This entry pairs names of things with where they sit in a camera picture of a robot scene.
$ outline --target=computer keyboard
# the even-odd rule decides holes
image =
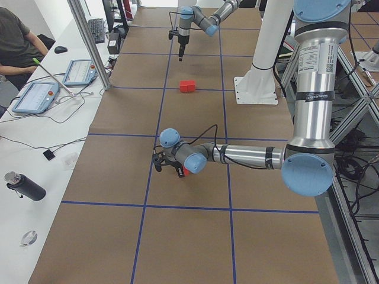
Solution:
[[[88,20],[88,27],[94,37],[95,43],[103,43],[105,41],[105,29],[102,19]]]

